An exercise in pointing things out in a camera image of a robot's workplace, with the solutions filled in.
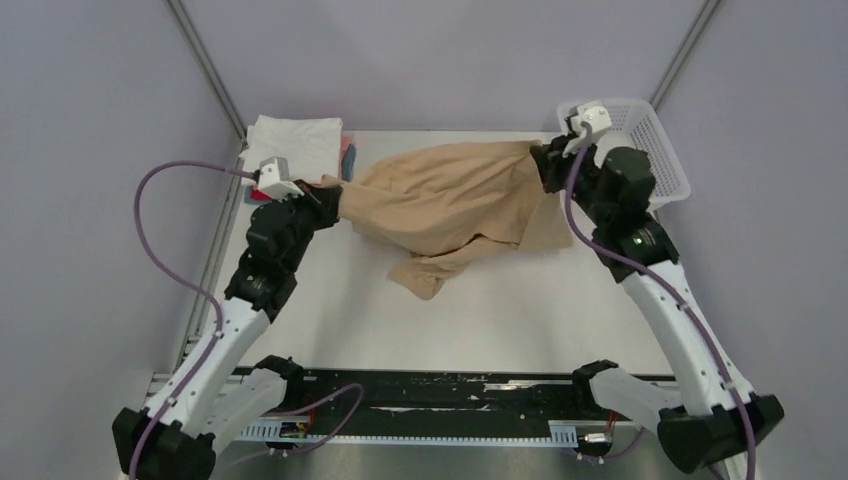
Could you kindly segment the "beige t shirt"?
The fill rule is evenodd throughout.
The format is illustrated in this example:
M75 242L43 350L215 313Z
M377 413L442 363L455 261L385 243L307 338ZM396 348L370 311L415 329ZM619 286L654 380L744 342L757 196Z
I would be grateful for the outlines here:
M531 155L534 140L438 145L384 158L342 189L341 218L374 241L406 250L393 282L431 300L473 262L512 252L571 247L559 197L548 193Z

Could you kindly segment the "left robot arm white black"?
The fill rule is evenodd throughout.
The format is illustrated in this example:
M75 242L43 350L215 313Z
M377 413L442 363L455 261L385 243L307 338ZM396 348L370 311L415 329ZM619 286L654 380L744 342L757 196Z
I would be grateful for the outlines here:
M276 408L297 412L306 399L302 369L270 356L245 384L221 392L246 351L268 329L297 286L296 271L314 234L339 220L342 187L298 182L303 192L251 214L247 246L215 301L215 322L179 369L139 410L112 424L130 479L208 479L219 454L254 420Z

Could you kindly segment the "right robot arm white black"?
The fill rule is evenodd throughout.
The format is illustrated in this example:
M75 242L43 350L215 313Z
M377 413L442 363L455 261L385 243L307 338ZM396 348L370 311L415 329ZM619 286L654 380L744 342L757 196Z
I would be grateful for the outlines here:
M575 371L571 403L584 417L621 414L655 434L684 473L714 469L745 455L783 420L772 394L758 394L720 346L691 293L679 253L650 214L656 187L644 151L615 147L601 162L590 140L563 135L533 146L547 193L562 193L564 215L582 211L593 231L580 240L633 300L658 341L677 383L668 391L599 360Z

